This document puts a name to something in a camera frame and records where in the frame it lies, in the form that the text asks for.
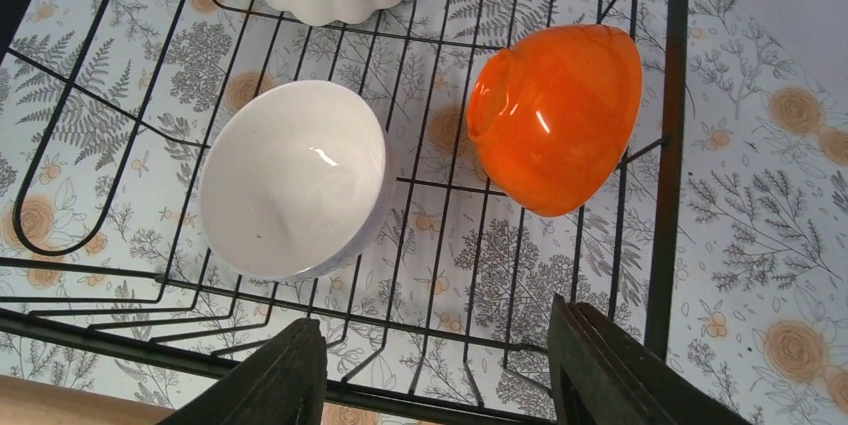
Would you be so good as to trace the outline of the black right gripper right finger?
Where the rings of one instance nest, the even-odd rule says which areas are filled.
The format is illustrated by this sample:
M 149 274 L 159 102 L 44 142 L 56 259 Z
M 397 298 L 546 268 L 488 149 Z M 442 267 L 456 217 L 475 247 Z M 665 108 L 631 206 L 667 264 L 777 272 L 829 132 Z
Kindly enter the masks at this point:
M 744 424 L 592 305 L 552 302 L 547 339 L 560 424 Z

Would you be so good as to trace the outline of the orange glossy bowl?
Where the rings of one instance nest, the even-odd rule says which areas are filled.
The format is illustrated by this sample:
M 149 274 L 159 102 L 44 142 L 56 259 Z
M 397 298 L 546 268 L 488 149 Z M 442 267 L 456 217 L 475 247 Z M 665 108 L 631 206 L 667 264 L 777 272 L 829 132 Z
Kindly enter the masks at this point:
M 468 100 L 488 177 L 532 213 L 579 208 L 622 159 L 641 106 L 635 41 L 604 24 L 554 26 L 498 51 Z

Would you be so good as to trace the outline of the white ribbed bowl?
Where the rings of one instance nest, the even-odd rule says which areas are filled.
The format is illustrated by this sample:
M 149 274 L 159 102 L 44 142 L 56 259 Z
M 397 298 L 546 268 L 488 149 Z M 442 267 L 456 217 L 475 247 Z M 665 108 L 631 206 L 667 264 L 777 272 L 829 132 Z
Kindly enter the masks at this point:
M 260 280 L 302 281 L 352 262 L 380 231 L 395 157 L 368 103 L 326 80 L 252 99 L 205 161 L 199 219 L 213 256 Z

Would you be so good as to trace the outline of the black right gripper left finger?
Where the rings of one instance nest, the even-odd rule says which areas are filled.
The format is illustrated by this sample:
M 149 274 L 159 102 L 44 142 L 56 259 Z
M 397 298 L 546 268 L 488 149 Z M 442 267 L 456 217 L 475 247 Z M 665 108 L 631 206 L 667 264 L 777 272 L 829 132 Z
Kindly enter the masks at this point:
M 287 326 L 163 424 L 319 424 L 326 340 L 316 320 Z

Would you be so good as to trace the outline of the floral table mat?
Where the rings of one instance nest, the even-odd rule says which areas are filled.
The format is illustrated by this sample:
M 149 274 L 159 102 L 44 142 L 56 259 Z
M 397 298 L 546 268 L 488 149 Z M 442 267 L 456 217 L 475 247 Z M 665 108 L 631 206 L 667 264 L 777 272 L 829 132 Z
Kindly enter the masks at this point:
M 755 424 L 847 420 L 847 106 L 737 0 L 402 0 L 300 23 L 266 0 L 26 0 L 1 52 L 1 372 L 178 408 L 291 321 L 326 337 L 328 417 L 555 418 L 555 295 L 592 304 Z M 489 181 L 460 115 L 500 48 L 630 32 L 617 170 L 544 218 Z M 297 79 L 359 92 L 397 160 L 365 253 L 295 283 L 212 254 L 200 174 Z

